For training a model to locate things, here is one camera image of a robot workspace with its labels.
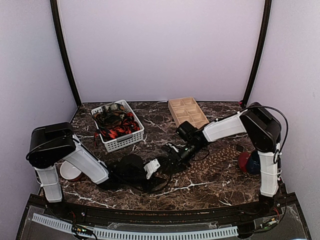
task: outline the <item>white plastic basket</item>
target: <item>white plastic basket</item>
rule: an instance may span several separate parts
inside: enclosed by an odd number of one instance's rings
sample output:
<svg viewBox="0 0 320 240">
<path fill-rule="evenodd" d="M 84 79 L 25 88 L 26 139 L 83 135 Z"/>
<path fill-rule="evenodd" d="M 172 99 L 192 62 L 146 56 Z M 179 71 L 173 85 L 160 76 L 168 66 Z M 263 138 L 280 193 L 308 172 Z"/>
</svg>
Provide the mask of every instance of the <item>white plastic basket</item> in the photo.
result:
<svg viewBox="0 0 320 240">
<path fill-rule="evenodd" d="M 137 115 L 134 113 L 134 111 L 131 109 L 131 107 L 129 106 L 129 104 L 125 100 L 116 101 L 115 103 L 123 105 L 125 108 L 125 111 L 127 113 L 131 112 L 133 114 L 134 120 L 139 124 L 140 130 L 135 131 L 130 134 L 127 134 L 127 135 L 124 135 L 124 136 L 120 136 L 120 137 L 118 137 L 116 139 L 112 139 L 110 141 L 104 141 L 103 137 L 100 134 L 100 139 L 101 139 L 102 143 L 104 144 L 108 153 L 113 152 L 118 149 L 122 149 L 126 146 L 129 146 L 131 144 L 135 144 L 137 142 L 142 141 L 144 139 L 144 132 L 145 132 L 145 127 L 142 125 L 142 123 L 138 119 Z M 93 115 L 98 112 L 99 113 L 103 112 L 102 106 L 93 109 L 91 111 L 91 114 Z M 96 128 L 99 129 L 96 121 L 94 121 L 94 123 L 95 123 Z"/>
</svg>

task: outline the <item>white wall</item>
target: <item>white wall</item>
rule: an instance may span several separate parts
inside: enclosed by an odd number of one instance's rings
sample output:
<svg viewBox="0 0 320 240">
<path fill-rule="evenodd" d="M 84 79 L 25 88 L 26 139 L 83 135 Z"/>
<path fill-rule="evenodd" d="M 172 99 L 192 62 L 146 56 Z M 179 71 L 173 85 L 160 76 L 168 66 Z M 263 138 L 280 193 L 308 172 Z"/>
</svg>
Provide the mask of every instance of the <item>white wall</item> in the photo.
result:
<svg viewBox="0 0 320 240">
<path fill-rule="evenodd" d="M 251 102 L 289 121 L 283 178 L 296 192 L 313 239 L 320 236 L 320 1 L 273 1 Z"/>
<path fill-rule="evenodd" d="M 59 0 L 82 101 L 240 101 L 264 2 Z"/>
<path fill-rule="evenodd" d="M 39 185 L 25 157 L 34 128 L 76 111 L 49 0 L 0 0 L 0 238 L 15 239 Z"/>
</svg>

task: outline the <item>dark marble surface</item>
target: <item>dark marble surface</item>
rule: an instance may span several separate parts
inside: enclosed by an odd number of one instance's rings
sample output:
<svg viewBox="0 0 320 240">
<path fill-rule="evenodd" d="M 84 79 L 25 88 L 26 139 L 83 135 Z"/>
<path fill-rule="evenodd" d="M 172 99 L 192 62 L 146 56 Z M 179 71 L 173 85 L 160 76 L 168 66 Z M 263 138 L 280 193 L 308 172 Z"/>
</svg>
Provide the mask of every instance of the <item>dark marble surface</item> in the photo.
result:
<svg viewBox="0 0 320 240">
<path fill-rule="evenodd" d="M 145 127 L 144 140 L 123 149 L 107 153 L 101 140 L 93 144 L 96 130 L 91 110 L 104 103 L 85 103 L 77 112 L 72 125 L 75 134 L 99 159 L 106 163 L 119 161 L 128 154 L 137 154 L 145 161 L 163 155 L 161 146 L 172 142 L 177 146 L 184 142 L 175 133 L 176 125 L 167 102 L 130 102 Z M 199 102 L 207 118 L 224 117 L 239 110 L 235 102 Z M 60 178 L 67 202 L 103 208 L 124 210 L 194 210 L 233 206 L 258 200 L 259 177 L 250 177 L 241 172 L 236 144 L 252 151 L 247 135 L 227 137 L 209 145 L 210 155 L 200 161 L 192 161 L 191 167 L 175 174 L 166 189 L 157 194 L 141 193 L 129 186 L 119 190 L 102 190 L 83 176 L 80 181 L 69 182 Z M 199 153 L 199 159 L 205 152 Z"/>
</svg>

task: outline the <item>black frame post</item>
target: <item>black frame post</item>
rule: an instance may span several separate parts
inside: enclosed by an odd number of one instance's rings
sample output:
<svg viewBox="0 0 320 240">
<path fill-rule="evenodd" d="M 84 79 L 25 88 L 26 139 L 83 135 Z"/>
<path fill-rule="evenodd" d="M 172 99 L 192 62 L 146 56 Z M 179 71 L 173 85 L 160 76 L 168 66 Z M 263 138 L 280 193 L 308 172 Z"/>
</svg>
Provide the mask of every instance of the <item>black frame post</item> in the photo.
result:
<svg viewBox="0 0 320 240">
<path fill-rule="evenodd" d="M 249 77 L 248 84 L 245 89 L 243 99 L 240 101 L 240 105 L 242 108 L 245 108 L 247 106 L 252 89 L 255 84 L 262 52 L 263 52 L 264 45 L 265 45 L 266 35 L 267 35 L 269 17 L 270 17 L 270 12 L 271 12 L 271 3 L 272 3 L 272 0 L 265 0 L 265 2 L 264 2 L 264 10 L 263 10 L 260 35 L 259 35 L 259 40 L 258 40 L 258 44 L 257 44 L 256 51 L 255 51 L 253 65 L 252 65 L 250 77 Z"/>
<path fill-rule="evenodd" d="M 80 107 L 82 102 L 80 99 L 80 95 L 76 86 L 75 78 L 72 73 L 71 65 L 69 62 L 68 54 L 67 54 L 66 44 L 65 44 L 64 35 L 62 32 L 60 17 L 59 17 L 58 3 L 57 3 L 57 0 L 50 0 L 50 3 L 51 3 L 51 11 L 52 11 L 52 18 L 53 18 L 53 23 L 55 28 L 55 34 L 58 40 L 60 54 L 62 57 L 65 73 L 68 78 L 75 103 L 77 107 Z"/>
</svg>

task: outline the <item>basket handle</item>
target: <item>basket handle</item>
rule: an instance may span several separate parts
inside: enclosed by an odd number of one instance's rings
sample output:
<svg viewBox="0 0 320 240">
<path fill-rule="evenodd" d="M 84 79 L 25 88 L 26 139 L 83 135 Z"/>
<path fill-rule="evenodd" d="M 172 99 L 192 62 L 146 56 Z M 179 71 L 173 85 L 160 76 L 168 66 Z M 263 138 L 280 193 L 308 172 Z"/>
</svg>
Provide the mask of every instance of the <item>basket handle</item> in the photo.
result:
<svg viewBox="0 0 320 240">
<path fill-rule="evenodd" d="M 120 136 L 120 137 L 118 137 L 118 138 L 116 139 L 116 142 L 117 142 L 117 143 L 120 143 L 120 142 L 122 142 L 122 141 L 124 141 L 124 140 L 131 139 L 133 136 L 134 136 L 134 135 L 133 135 L 132 133 L 127 134 L 127 135 L 124 135 L 124 136 Z"/>
</svg>

